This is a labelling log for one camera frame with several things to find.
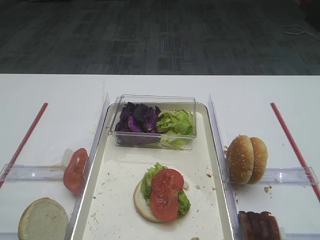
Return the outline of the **sesame top bun front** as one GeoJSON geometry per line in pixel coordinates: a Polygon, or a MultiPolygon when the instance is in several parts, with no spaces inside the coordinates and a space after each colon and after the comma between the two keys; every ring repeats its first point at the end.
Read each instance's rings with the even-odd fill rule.
{"type": "Polygon", "coordinates": [[[254,167],[254,150],[250,138],[246,135],[237,136],[227,149],[226,160],[230,181],[247,184],[254,167]]]}

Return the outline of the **white pusher block right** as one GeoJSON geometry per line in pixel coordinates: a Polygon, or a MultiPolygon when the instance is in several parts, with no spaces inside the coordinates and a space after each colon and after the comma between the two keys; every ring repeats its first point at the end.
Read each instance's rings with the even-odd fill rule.
{"type": "Polygon", "coordinates": [[[285,233],[285,229],[283,227],[279,228],[279,236],[280,236],[281,240],[286,240],[287,239],[287,236],[286,236],[286,233],[285,233]]]}

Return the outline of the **lower right clear holder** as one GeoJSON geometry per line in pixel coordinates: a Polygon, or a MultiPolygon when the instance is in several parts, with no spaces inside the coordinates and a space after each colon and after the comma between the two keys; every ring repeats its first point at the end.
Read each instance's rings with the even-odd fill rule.
{"type": "Polygon", "coordinates": [[[320,240],[319,233],[282,233],[282,240],[320,240]]]}

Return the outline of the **stack of bacon patties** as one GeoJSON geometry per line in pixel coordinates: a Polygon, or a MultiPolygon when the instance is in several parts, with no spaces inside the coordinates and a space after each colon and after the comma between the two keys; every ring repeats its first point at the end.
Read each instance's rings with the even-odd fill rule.
{"type": "Polygon", "coordinates": [[[245,240],[281,240],[277,219],[268,211],[239,211],[238,220],[245,240]]]}

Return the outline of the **right red strip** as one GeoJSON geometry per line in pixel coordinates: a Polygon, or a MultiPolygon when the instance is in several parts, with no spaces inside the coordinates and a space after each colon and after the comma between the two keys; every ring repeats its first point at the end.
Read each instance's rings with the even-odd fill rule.
{"type": "Polygon", "coordinates": [[[279,112],[276,104],[274,102],[271,102],[270,106],[271,106],[275,116],[277,117],[277,120],[280,123],[280,125],[281,125],[300,165],[304,168],[305,174],[311,183],[312,189],[313,189],[317,199],[320,200],[320,188],[318,187],[318,184],[316,183],[316,178],[315,178],[314,174],[312,174],[312,172],[311,172],[311,168],[308,167],[306,161],[304,160],[304,158],[303,158],[293,136],[291,135],[290,130],[288,129],[283,117],[281,116],[281,113],[279,112]]]}

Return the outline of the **left red strip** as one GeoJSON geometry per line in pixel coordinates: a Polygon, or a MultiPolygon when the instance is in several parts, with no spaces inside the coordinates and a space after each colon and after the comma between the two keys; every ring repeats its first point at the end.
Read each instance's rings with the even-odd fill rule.
{"type": "Polygon", "coordinates": [[[33,133],[35,127],[37,126],[38,122],[40,121],[42,115],[44,114],[46,108],[48,107],[48,103],[45,102],[38,114],[36,115],[35,119],[33,120],[31,126],[29,127],[27,133],[25,134],[24,138],[22,139],[21,143],[19,144],[17,150],[15,151],[13,157],[11,158],[10,162],[4,167],[4,173],[0,176],[0,188],[3,186],[6,177],[8,176],[10,170],[12,169],[13,165],[15,164],[18,156],[20,155],[21,151],[23,150],[25,144],[27,143],[28,139],[30,138],[31,134],[33,133]]]}

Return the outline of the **red strip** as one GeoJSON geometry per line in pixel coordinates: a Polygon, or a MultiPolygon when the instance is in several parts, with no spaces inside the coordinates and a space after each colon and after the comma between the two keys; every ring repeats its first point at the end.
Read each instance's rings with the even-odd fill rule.
{"type": "Polygon", "coordinates": [[[11,158],[10,162],[4,167],[4,173],[0,176],[0,188],[3,186],[6,177],[8,176],[10,170],[12,169],[13,165],[15,164],[18,156],[20,155],[21,151],[23,150],[25,144],[27,143],[28,139],[30,138],[31,134],[33,133],[35,127],[37,126],[38,122],[40,121],[42,115],[44,114],[46,108],[48,107],[48,103],[45,102],[38,114],[36,115],[35,119],[33,120],[31,126],[29,127],[27,133],[25,134],[24,138],[22,139],[21,143],[19,144],[17,150],[15,151],[13,157],[11,158]]]}
{"type": "Polygon", "coordinates": [[[281,125],[300,165],[304,168],[305,174],[311,183],[312,189],[313,189],[317,199],[320,200],[320,188],[318,187],[318,184],[316,183],[316,178],[315,178],[314,174],[312,174],[312,172],[311,172],[311,168],[308,167],[306,161],[304,160],[304,158],[303,158],[293,136],[291,135],[290,130],[288,129],[283,117],[281,116],[281,113],[279,112],[276,104],[274,102],[271,102],[270,106],[271,106],[275,116],[277,117],[277,120],[280,123],[280,125],[281,125]]]}

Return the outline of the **white rectangular metal tray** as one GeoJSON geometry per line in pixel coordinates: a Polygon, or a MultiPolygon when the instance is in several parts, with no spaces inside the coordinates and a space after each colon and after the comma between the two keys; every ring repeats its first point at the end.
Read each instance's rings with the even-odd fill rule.
{"type": "Polygon", "coordinates": [[[228,208],[207,107],[196,104],[197,136],[191,150],[116,146],[100,141],[74,240],[231,240],[228,208]],[[188,214],[170,224],[154,223],[136,210],[133,194],[148,168],[160,163],[188,183],[188,214]]]}

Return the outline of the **red tomato slices stack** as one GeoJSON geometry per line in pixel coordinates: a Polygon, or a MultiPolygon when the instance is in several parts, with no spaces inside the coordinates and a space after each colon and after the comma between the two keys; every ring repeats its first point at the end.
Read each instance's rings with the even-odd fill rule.
{"type": "Polygon", "coordinates": [[[84,169],[88,160],[88,153],[85,148],[76,150],[64,171],[64,186],[74,195],[79,195],[84,188],[84,169]]]}

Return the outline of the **bun half at left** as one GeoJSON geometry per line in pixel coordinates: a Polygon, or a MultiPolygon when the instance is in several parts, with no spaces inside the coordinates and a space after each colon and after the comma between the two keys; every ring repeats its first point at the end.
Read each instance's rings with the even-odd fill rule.
{"type": "Polygon", "coordinates": [[[18,224],[20,240],[63,240],[69,224],[65,209],[55,200],[43,197],[32,202],[18,224]]]}

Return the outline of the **clear holder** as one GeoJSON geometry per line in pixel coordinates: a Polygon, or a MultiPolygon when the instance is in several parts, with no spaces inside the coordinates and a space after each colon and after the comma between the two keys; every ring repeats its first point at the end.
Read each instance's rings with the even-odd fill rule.
{"type": "Polygon", "coordinates": [[[258,183],[317,186],[319,180],[311,167],[267,168],[258,183]]]}
{"type": "Polygon", "coordinates": [[[282,240],[320,240],[319,233],[282,233],[282,240]]]}
{"type": "Polygon", "coordinates": [[[1,232],[0,240],[19,240],[16,232],[1,232]]]}
{"type": "Polygon", "coordinates": [[[5,164],[0,172],[1,182],[61,182],[64,170],[59,165],[35,166],[5,164]]]}

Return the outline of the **white pusher block left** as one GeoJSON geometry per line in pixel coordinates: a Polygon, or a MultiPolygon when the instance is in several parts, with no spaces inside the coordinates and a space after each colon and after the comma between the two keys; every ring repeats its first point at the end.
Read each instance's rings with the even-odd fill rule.
{"type": "Polygon", "coordinates": [[[62,156],[62,159],[61,159],[61,167],[63,169],[66,169],[70,163],[70,160],[73,156],[73,151],[70,149],[70,148],[67,148],[64,153],[63,153],[63,156],[62,156]]]}

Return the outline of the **sesame top bun rear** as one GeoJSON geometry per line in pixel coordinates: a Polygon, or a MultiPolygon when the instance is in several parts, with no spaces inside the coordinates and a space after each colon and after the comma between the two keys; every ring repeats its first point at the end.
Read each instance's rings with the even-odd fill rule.
{"type": "Polygon", "coordinates": [[[266,172],[268,150],[266,144],[260,138],[251,137],[250,141],[253,148],[254,161],[252,175],[248,181],[248,184],[253,185],[258,183],[266,172]]]}

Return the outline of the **white pusher block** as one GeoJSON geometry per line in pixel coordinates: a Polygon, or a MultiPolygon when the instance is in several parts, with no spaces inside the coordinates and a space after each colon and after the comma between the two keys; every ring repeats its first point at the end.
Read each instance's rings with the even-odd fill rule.
{"type": "Polygon", "coordinates": [[[67,148],[64,153],[63,153],[63,156],[62,156],[62,159],[61,159],[61,167],[63,169],[66,169],[70,163],[70,160],[73,156],[73,151],[70,149],[70,148],[67,148]]]}
{"type": "Polygon", "coordinates": [[[287,239],[287,236],[286,236],[286,233],[285,233],[285,229],[283,227],[279,228],[279,236],[280,236],[281,240],[286,240],[287,239]]]}

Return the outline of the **sesame bun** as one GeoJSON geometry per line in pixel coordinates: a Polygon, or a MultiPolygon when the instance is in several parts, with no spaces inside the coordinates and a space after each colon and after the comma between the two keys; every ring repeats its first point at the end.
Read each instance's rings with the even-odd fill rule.
{"type": "Polygon", "coordinates": [[[254,161],[252,175],[248,181],[248,184],[253,185],[258,183],[266,172],[268,150],[266,144],[260,138],[251,137],[250,141],[253,148],[254,161]]]}
{"type": "Polygon", "coordinates": [[[250,138],[246,135],[237,136],[227,149],[226,160],[230,181],[247,184],[254,167],[254,150],[250,138]]]}

